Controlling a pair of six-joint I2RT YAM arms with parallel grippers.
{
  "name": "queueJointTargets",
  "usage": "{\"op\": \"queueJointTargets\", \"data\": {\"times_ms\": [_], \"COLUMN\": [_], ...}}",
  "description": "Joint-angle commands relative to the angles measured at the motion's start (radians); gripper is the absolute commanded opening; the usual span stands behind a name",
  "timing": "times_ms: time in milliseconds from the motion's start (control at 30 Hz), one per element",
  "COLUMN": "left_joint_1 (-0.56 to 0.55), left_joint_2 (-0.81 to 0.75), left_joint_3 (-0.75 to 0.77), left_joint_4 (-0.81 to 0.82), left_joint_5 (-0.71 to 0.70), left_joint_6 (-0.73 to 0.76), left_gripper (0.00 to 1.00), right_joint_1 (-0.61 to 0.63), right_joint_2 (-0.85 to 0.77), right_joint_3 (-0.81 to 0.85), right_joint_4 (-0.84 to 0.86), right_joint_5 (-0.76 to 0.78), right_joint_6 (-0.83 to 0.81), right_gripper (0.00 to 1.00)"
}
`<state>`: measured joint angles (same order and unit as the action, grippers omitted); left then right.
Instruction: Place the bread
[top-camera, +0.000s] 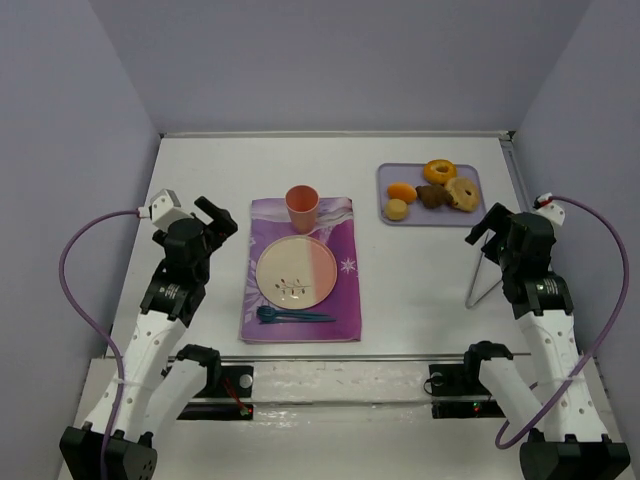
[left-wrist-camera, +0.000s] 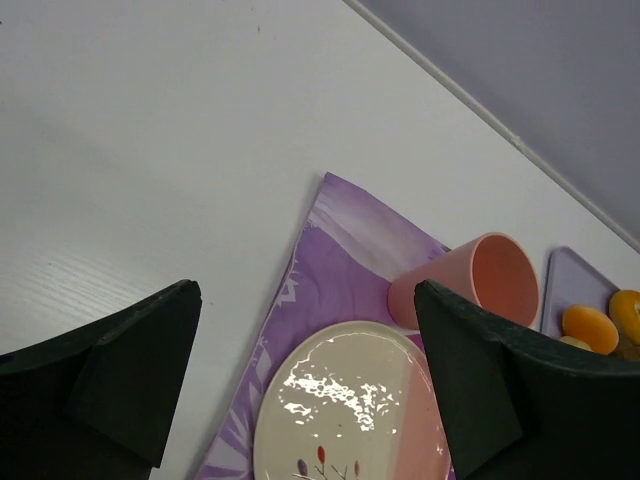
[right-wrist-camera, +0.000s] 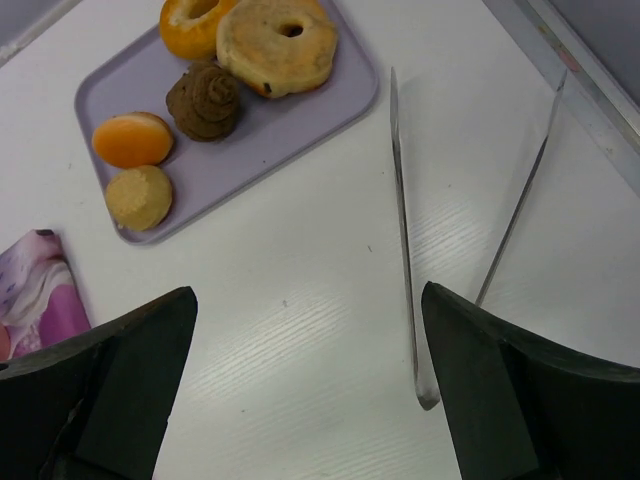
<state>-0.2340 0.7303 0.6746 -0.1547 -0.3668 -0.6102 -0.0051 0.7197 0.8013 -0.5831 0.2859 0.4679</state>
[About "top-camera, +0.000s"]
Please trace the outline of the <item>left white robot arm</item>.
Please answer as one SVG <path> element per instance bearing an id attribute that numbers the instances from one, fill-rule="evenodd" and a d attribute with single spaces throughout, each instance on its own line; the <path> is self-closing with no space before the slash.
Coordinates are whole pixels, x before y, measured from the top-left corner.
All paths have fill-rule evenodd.
<path id="1" fill-rule="evenodd" d="M 61 437 L 74 479 L 152 478 L 158 434 L 197 393 L 220 380 L 220 354 L 209 347 L 188 344 L 173 366 L 167 364 L 205 298 L 212 254 L 238 230 L 229 212 L 206 197 L 194 204 L 209 222 L 185 211 L 167 189 L 134 213 L 151 221 L 152 239 L 164 257 L 144 293 L 126 350 L 107 342 L 116 371 L 105 392 L 82 425 Z"/>

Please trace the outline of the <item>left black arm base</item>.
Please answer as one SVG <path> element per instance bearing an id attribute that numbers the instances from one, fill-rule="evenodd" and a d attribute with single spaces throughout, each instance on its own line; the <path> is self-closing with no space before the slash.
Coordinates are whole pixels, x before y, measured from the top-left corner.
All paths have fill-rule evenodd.
<path id="1" fill-rule="evenodd" d="M 251 421 L 254 367 L 223 365 L 217 380 L 207 378 L 198 392 L 177 417 L 181 421 Z"/>

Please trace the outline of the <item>metal tongs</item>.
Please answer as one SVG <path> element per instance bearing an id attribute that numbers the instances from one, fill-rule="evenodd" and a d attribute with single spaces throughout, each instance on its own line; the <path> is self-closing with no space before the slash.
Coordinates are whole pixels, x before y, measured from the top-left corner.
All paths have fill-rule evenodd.
<path id="1" fill-rule="evenodd" d="M 490 284 L 485 284 L 482 280 L 482 269 L 485 264 L 485 255 L 481 249 L 478 249 L 478 254 L 475 262 L 475 266 L 472 270 L 471 280 L 467 287 L 464 297 L 464 307 L 467 310 L 475 309 L 487 296 L 497 290 L 502 280 L 496 278 Z"/>

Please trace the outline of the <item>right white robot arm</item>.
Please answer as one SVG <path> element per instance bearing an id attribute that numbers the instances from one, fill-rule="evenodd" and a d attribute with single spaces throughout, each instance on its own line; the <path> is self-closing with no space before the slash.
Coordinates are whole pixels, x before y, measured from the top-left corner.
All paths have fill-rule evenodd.
<path id="1" fill-rule="evenodd" d="M 613 441 L 594 406 L 582 372 L 594 351 L 578 349 L 574 305 L 566 281 L 551 269 L 555 231 L 565 220 L 565 197 L 539 196 L 532 211 L 495 204 L 466 241 L 493 235 L 483 256 L 501 270 L 502 290 L 531 352 L 529 386 L 502 344 L 482 341 L 464 355 L 464 376 L 484 387 L 514 428 L 497 438 L 501 450 L 519 448 L 526 479 L 615 479 L 631 463 L 628 447 Z"/>

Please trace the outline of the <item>round yellow bread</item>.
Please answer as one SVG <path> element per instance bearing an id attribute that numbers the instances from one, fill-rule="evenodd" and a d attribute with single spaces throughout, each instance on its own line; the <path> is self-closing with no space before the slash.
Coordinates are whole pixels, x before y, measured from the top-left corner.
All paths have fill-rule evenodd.
<path id="1" fill-rule="evenodd" d="M 402 221 L 409 214 L 409 205 L 401 199 L 389 199 L 384 206 L 384 215 L 390 221 Z"/>

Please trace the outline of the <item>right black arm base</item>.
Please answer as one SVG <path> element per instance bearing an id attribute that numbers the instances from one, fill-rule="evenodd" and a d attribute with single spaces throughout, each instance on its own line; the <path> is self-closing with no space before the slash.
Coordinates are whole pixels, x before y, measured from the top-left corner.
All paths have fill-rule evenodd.
<path id="1" fill-rule="evenodd" d="M 434 419 L 504 418 L 489 391 L 466 379 L 462 364 L 431 364 L 423 390 L 432 399 Z"/>

